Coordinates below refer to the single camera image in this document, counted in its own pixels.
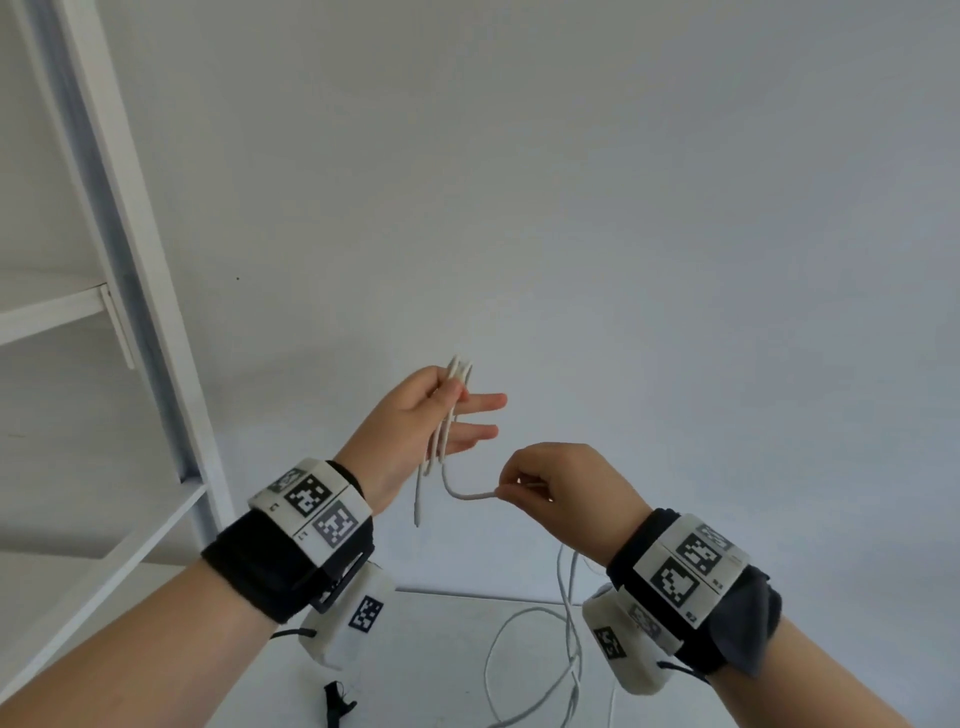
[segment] forearm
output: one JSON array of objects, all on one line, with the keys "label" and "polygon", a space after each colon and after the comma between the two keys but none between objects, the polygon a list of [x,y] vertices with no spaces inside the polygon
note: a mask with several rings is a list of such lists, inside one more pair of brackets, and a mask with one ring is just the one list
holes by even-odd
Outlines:
[{"label": "forearm", "polygon": [[0,706],[0,725],[202,726],[275,628],[199,561]]},{"label": "forearm", "polygon": [[909,728],[788,619],[754,679],[727,666],[710,683],[741,728]]}]

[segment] person's right hand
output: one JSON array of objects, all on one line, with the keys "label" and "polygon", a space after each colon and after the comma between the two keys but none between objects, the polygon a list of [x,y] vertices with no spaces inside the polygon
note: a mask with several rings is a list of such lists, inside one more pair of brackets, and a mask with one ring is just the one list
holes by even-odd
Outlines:
[{"label": "person's right hand", "polygon": [[589,445],[540,443],[518,450],[500,474],[496,495],[604,567],[653,512]]}]

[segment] person's left hand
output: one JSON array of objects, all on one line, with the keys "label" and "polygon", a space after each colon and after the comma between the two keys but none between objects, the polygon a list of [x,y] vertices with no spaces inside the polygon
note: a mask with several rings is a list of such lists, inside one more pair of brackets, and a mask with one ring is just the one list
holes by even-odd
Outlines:
[{"label": "person's left hand", "polygon": [[[426,367],[408,376],[380,401],[334,458],[360,481],[374,515],[386,510],[417,469],[430,435],[452,407],[458,415],[471,415],[507,404],[506,395],[472,395],[462,382],[445,380],[443,367]],[[497,432],[496,425],[454,423],[446,454],[468,450]]]}]

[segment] wristband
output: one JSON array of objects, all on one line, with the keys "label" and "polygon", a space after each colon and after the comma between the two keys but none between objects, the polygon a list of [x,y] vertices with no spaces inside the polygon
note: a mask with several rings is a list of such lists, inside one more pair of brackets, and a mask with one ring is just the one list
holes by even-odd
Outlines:
[{"label": "wristband", "polygon": [[750,557],[692,514],[658,509],[610,562],[627,614],[668,655],[710,674],[756,676],[780,595]]},{"label": "wristband", "polygon": [[325,612],[373,552],[372,512],[338,463],[303,460],[250,505],[203,558],[277,623]]}]

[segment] black wrist strap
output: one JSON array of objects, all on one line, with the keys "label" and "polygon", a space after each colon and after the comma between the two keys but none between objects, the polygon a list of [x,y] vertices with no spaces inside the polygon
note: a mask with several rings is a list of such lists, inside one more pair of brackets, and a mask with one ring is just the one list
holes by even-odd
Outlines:
[{"label": "black wrist strap", "polygon": [[754,566],[744,569],[709,617],[694,629],[634,571],[640,557],[679,517],[669,509],[654,511],[611,559],[607,575],[617,589],[626,590],[683,641],[676,655],[689,667],[709,675],[730,664],[756,677],[766,644],[780,623],[782,606],[765,573]]},{"label": "black wrist strap", "polygon": [[[346,468],[328,461],[357,491],[360,484]],[[312,601],[329,604],[357,563],[373,551],[373,520],[367,519],[321,567],[269,516],[251,510],[224,529],[204,549],[203,558],[233,589],[277,624],[283,624]]]}]

